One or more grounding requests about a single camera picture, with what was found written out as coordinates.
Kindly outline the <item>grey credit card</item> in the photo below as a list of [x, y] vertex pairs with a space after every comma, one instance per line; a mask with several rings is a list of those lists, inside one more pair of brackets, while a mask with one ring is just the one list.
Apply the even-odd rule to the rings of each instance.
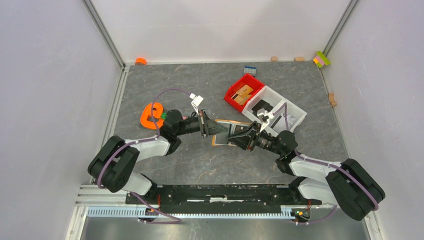
[[228, 136], [230, 137], [231, 135], [238, 133], [238, 132], [244, 130], [245, 128], [247, 128], [247, 126], [245, 124], [231, 123], [229, 125]]

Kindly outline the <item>orange card holder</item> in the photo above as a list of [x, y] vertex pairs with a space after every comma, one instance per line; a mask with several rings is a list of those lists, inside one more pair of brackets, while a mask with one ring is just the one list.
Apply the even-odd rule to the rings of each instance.
[[241, 130], [246, 129], [251, 125], [249, 122], [240, 122], [235, 120], [216, 119], [216, 123], [227, 128], [227, 132], [217, 133], [212, 137], [212, 146], [232, 146], [236, 147], [235, 144], [228, 141], [230, 135], [237, 133]]

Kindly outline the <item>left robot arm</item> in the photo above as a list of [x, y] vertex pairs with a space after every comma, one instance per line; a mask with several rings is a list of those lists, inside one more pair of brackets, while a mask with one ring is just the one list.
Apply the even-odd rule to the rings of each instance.
[[99, 188], [112, 193], [133, 192], [145, 204], [151, 204], [157, 198], [157, 190], [152, 180], [134, 170], [137, 162], [174, 153], [182, 142], [181, 135], [199, 132], [208, 137], [227, 131], [227, 127], [210, 119], [203, 109], [186, 119], [173, 109], [167, 112], [159, 136], [136, 140], [110, 137], [88, 165], [87, 172]]

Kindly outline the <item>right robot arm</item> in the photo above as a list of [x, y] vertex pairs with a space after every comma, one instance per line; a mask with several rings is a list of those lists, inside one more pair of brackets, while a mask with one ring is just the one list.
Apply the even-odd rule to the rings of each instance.
[[289, 189], [289, 199], [295, 204], [308, 200], [330, 203], [351, 219], [363, 220], [379, 209], [386, 198], [383, 188], [352, 158], [345, 161], [324, 161], [297, 151], [295, 134], [289, 130], [273, 136], [254, 122], [228, 136], [228, 141], [243, 150], [259, 147], [278, 155], [278, 169], [295, 176]]

